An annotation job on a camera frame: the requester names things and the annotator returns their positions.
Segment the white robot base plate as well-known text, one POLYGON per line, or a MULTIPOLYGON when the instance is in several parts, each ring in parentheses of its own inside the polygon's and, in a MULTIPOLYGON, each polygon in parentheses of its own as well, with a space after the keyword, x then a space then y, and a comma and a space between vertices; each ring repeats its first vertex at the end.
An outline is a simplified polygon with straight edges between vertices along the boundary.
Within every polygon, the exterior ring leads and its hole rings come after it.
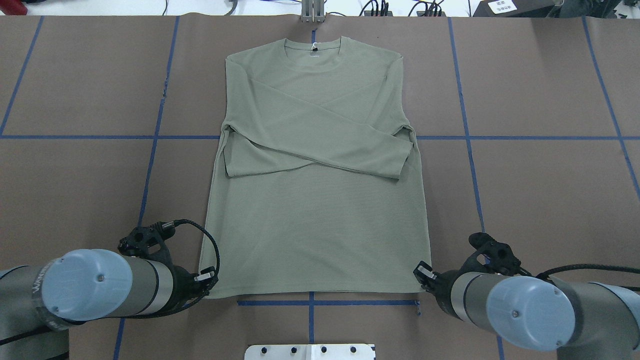
POLYGON ((245 360, 375 360, 376 348, 366 343, 256 344, 245 360))

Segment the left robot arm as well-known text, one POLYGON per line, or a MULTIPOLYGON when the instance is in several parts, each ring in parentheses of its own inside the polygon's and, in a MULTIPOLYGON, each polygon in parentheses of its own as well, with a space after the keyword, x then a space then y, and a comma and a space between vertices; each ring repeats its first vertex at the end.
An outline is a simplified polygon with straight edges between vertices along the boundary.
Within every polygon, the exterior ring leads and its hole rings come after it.
POLYGON ((68 360, 71 328, 100 319, 153 319, 208 296, 215 268, 200 274, 105 249, 78 249, 42 266, 1 271, 1 358, 68 360))

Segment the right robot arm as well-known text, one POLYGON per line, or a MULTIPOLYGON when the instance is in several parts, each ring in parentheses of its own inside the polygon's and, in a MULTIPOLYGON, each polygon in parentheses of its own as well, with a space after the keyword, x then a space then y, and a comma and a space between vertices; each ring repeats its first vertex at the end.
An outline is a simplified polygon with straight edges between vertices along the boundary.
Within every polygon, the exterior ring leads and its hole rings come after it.
POLYGON ((413 270, 446 314, 558 360, 631 360, 639 351, 639 294, 600 282, 413 270))

